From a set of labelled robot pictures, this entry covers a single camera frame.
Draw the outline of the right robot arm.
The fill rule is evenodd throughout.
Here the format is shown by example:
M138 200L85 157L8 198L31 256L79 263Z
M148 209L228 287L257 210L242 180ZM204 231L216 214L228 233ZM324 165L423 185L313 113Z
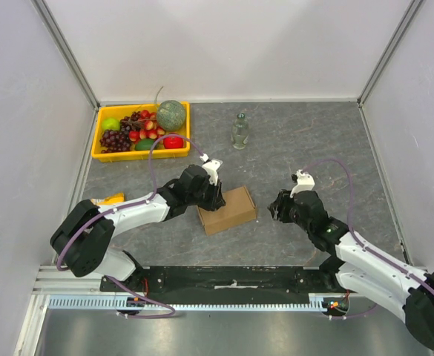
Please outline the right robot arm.
M327 268L318 275L324 290L342 287L362 295L403 321L420 344L434 351L434 272L403 263L350 231L329 216L314 191L282 190L268 210L274 220L298 225L329 254Z

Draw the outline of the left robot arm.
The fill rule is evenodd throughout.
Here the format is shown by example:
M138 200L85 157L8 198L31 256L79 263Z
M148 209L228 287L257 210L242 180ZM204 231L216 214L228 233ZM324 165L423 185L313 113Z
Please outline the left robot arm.
M136 291L142 283L141 266L128 252L112 248L111 240L133 228L178 217L190 206L222 208L226 202L218 178L221 165L218 159L190 165L179 178L128 202L79 202L50 238L59 265L66 265L75 277L96 272L115 278L125 291Z

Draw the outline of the brown cardboard box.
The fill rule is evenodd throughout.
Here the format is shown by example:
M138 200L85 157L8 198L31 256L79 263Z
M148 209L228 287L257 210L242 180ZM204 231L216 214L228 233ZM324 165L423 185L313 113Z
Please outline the brown cardboard box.
M226 204L216 211L198 208L198 215L207 236L257 219L257 206L246 186L223 193Z

